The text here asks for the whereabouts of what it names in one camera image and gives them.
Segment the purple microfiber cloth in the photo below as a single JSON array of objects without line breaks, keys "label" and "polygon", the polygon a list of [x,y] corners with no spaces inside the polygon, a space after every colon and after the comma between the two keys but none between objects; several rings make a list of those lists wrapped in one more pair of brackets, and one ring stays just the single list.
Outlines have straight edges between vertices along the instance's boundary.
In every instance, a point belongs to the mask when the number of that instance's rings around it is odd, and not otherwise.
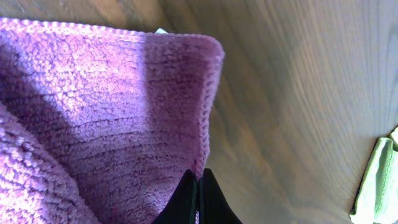
[{"label": "purple microfiber cloth", "polygon": [[210,152],[214,38],[1,19],[1,222],[152,223]]}]

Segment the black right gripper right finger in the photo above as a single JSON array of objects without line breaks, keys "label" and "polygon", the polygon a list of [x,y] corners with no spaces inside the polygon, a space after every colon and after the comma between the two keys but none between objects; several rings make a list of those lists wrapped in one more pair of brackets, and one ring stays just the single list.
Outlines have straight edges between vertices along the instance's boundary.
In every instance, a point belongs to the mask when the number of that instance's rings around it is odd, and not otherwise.
[{"label": "black right gripper right finger", "polygon": [[211,169],[198,181],[199,224],[242,224],[232,211]]}]

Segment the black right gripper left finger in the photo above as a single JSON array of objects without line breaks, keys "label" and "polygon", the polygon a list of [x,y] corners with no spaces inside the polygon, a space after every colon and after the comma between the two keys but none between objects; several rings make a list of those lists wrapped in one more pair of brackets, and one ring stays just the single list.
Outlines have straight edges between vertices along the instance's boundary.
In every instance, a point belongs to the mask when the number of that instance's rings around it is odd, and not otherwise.
[{"label": "black right gripper left finger", "polygon": [[195,224],[197,178],[186,170],[169,202],[152,224]]}]

